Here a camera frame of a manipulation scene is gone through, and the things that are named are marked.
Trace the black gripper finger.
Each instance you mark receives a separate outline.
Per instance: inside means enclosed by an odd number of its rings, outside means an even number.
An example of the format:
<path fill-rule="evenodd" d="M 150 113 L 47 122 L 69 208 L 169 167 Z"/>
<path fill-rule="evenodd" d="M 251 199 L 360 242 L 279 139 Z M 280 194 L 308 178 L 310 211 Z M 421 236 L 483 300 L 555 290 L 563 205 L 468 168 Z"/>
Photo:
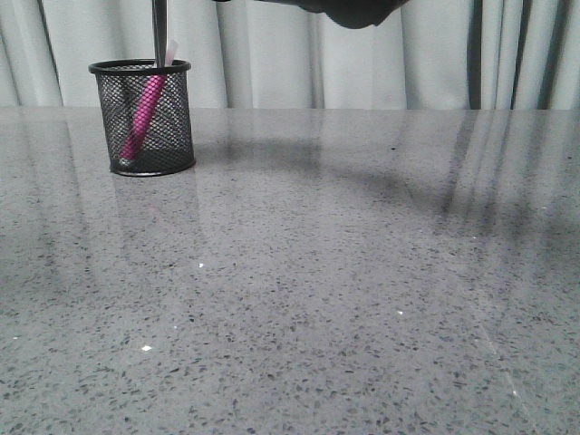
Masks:
<path fill-rule="evenodd" d="M 265 0 L 264 4 L 297 7 L 309 14 L 325 15 L 341 27 L 358 30 L 382 24 L 407 0 Z"/>

